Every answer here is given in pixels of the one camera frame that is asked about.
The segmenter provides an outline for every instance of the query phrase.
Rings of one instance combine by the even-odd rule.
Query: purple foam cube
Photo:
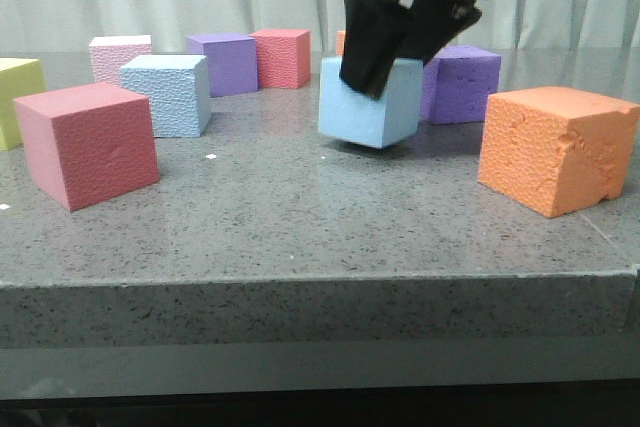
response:
[[[425,65],[420,113],[433,124],[481,122],[498,90],[499,54],[471,45],[445,47]]]
[[[204,55],[209,67],[212,97],[258,90],[256,39],[241,34],[187,37],[189,54]]]

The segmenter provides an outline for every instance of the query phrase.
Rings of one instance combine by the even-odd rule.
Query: cube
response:
[[[345,30],[339,30],[336,33],[336,55],[338,57],[342,57],[344,54],[344,41],[347,37],[347,32]]]
[[[304,29],[263,29],[257,42],[260,88],[298,89],[311,78],[311,33]]]
[[[415,134],[420,120],[422,61],[396,59],[379,100],[340,79],[341,57],[322,60],[318,131],[382,149]]]
[[[498,90],[501,62],[500,55],[471,45],[442,49],[425,66],[422,117],[433,124],[483,121],[487,96]]]
[[[96,83],[14,104],[32,180],[70,211],[159,180],[147,97]]]
[[[187,52],[204,55],[209,67],[211,97],[258,90],[256,39],[240,34],[191,35]]]
[[[211,119],[204,55],[141,55],[122,66],[120,78],[149,97],[155,137],[199,137]]]
[[[13,99],[44,90],[39,60],[0,58],[0,150],[13,149],[22,143]]]
[[[489,96],[478,180],[556,217],[622,192],[640,105],[569,87]]]
[[[120,85],[120,67],[139,55],[151,54],[151,36],[94,37],[89,53],[95,81]]]

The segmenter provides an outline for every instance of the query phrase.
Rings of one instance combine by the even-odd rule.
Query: gray granite table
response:
[[[640,102],[638,50],[500,53],[501,90]],[[0,152],[0,399],[640,376],[638,152],[621,198],[548,220],[476,182],[482,124],[376,151],[317,104],[317,75],[212,99],[158,184],[74,213]]]

